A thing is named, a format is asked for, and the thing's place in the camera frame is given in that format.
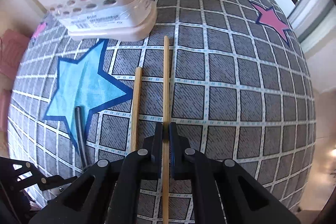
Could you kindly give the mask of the long bamboo chopstick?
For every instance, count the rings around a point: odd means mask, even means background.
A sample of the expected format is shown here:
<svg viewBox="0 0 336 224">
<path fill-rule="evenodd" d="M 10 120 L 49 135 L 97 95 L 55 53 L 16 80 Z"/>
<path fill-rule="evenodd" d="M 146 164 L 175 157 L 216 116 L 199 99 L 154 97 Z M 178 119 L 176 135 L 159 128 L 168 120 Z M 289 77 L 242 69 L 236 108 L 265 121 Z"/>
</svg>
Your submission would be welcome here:
<svg viewBox="0 0 336 224">
<path fill-rule="evenodd" d="M 169 223 L 169 123 L 170 123 L 170 80 L 169 80 L 169 38 L 163 40 L 163 140 L 162 140 L 162 220 Z"/>
</svg>

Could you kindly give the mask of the black chopstick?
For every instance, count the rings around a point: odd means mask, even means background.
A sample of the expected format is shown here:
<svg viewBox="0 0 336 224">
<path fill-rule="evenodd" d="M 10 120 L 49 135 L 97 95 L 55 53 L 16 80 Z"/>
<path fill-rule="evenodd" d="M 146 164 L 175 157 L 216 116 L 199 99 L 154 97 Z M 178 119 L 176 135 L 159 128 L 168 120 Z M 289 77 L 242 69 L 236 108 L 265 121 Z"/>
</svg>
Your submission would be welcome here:
<svg viewBox="0 0 336 224">
<path fill-rule="evenodd" d="M 85 139 L 82 127 L 82 115 L 81 115 L 81 107 L 75 107 L 75 124 L 76 124 L 76 133 L 77 133 L 77 142 L 78 142 L 78 151 L 82 163 L 83 170 L 88 168 L 88 159 L 85 150 Z"/>
</svg>

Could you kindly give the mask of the grey checkered star tablecloth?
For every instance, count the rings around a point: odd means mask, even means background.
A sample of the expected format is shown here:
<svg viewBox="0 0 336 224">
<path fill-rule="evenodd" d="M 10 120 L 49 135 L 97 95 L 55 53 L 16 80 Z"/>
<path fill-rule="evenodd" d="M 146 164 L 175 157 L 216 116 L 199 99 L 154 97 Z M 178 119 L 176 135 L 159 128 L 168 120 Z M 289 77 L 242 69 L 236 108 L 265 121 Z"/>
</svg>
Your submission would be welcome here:
<svg viewBox="0 0 336 224">
<path fill-rule="evenodd" d="M 171 120 L 191 147 L 214 160 L 236 160 L 292 212 L 307 183 L 315 150 L 310 73 L 275 0 L 153 0 L 157 21 L 137 42 L 76 41 L 58 21 L 75 0 L 53 6 L 46 28 L 29 43 L 9 107 L 9 155 L 46 175 L 81 174 L 63 121 L 45 112 L 59 64 L 71 72 L 89 51 L 99 67 L 132 87 L 142 68 L 137 140 L 162 119 L 163 38 L 170 39 Z"/>
</svg>

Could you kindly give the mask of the pink chair cushion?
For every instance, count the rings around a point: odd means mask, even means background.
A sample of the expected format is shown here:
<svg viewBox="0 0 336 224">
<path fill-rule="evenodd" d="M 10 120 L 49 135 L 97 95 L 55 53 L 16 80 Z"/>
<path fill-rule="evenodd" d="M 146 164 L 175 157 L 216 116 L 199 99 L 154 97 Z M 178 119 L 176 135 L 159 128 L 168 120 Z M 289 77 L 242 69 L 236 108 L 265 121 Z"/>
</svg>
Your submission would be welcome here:
<svg viewBox="0 0 336 224">
<path fill-rule="evenodd" d="M 7 132 L 7 116 L 11 98 L 11 89 L 18 73 L 19 64 L 30 39 L 11 29 L 1 36 L 1 81 L 3 76 L 10 80 L 10 87 L 1 87 L 1 132 Z"/>
</svg>

